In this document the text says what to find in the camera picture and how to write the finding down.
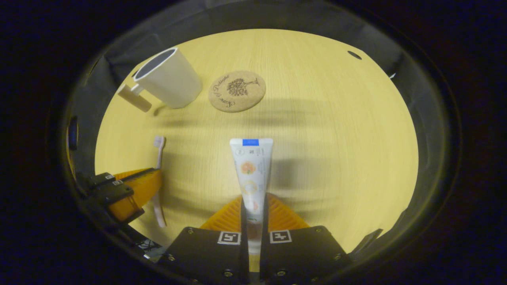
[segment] light wood surface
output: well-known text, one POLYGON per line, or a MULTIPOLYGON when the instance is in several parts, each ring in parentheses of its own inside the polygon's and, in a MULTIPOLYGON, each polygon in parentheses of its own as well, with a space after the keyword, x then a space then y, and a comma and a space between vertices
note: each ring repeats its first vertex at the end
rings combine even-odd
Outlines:
MULTIPOLYGON (((153 104, 144 113, 116 94, 97 139, 99 174, 154 167, 155 135, 167 138, 161 197, 168 226, 159 228, 148 204, 133 228, 169 246, 183 227, 201 226, 240 195, 233 137, 274 139, 268 191, 310 226, 326 226, 346 252, 366 234, 393 226, 414 191, 417 141, 401 95, 368 55, 274 29, 213 34, 178 47, 203 80, 197 99, 173 110, 143 91, 153 104), (208 90, 234 70, 261 75, 266 95, 249 110, 221 112, 208 90)), ((141 64, 124 83, 133 86, 141 64)))

